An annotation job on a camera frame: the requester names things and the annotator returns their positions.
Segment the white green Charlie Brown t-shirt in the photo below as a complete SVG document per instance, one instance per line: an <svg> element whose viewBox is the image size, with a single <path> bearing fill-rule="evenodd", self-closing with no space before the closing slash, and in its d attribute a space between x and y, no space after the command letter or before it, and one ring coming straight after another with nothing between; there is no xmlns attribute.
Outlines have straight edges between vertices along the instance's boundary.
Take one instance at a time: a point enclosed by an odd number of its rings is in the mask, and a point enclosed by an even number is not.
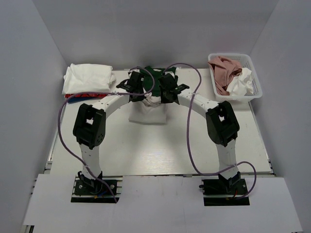
<svg viewBox="0 0 311 233"><path fill-rule="evenodd" d="M159 78L164 68L147 66L140 69L144 75L143 91L152 92L145 95L142 101L133 102L128 120L138 124L163 125L166 124L167 105L161 103Z"/></svg>

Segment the pink t-shirt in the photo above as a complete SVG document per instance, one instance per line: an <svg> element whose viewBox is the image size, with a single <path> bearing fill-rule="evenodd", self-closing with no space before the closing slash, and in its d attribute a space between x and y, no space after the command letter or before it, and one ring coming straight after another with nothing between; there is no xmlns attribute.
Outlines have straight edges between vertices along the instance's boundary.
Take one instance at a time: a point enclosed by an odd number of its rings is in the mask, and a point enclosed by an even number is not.
<svg viewBox="0 0 311 233"><path fill-rule="evenodd" d="M242 65L239 61L223 56L216 56L208 61L208 65L213 72L216 91L219 95L229 96L227 88L233 78L242 72Z"/></svg>

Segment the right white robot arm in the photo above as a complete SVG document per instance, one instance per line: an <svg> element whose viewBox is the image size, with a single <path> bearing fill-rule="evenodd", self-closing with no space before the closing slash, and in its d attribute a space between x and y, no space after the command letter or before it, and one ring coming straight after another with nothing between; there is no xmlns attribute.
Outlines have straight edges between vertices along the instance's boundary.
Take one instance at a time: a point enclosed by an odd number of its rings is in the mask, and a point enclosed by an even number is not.
<svg viewBox="0 0 311 233"><path fill-rule="evenodd" d="M162 103L177 103L189 108L187 116L187 149L190 162L195 171L201 176L218 176L219 187L224 193L232 193L237 188L241 173L236 162L236 139L240 126L228 101L217 102L204 98L192 91L185 84L178 85L171 74L159 78ZM202 173L196 167L190 150L190 114L192 111L206 119L207 133L216 145L219 171L215 173Z"/></svg>

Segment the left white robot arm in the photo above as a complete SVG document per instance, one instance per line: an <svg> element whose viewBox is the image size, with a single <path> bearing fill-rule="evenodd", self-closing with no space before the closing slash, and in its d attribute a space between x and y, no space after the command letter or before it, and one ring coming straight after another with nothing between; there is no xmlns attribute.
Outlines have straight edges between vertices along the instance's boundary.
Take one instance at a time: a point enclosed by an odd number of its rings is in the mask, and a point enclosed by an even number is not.
<svg viewBox="0 0 311 233"><path fill-rule="evenodd" d="M79 107L73 127L73 135L81 149L85 163L78 173L79 179L93 194L102 190L102 169L99 163L99 146L103 142L106 130L106 120L117 109L130 101L143 100L145 97L132 95L106 96L93 105L82 104Z"/></svg>

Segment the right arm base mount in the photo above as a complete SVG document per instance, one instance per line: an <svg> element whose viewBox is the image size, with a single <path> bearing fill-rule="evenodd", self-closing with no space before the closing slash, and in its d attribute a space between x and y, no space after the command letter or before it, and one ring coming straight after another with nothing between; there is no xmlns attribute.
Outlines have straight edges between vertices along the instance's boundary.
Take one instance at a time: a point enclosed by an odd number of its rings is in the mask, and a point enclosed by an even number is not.
<svg viewBox="0 0 311 233"><path fill-rule="evenodd" d="M249 206L245 179L241 179L230 191L217 179L202 180L199 188L203 191L204 206Z"/></svg>

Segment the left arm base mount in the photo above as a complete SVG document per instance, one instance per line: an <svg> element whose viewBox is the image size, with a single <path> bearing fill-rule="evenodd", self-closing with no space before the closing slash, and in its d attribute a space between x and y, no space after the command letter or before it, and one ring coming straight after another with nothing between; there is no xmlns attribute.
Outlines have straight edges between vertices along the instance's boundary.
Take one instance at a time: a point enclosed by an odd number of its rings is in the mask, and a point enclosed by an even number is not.
<svg viewBox="0 0 311 233"><path fill-rule="evenodd" d="M100 181L81 178L79 171L73 184L72 203L117 203L122 191L122 177L102 177L109 188Z"/></svg>

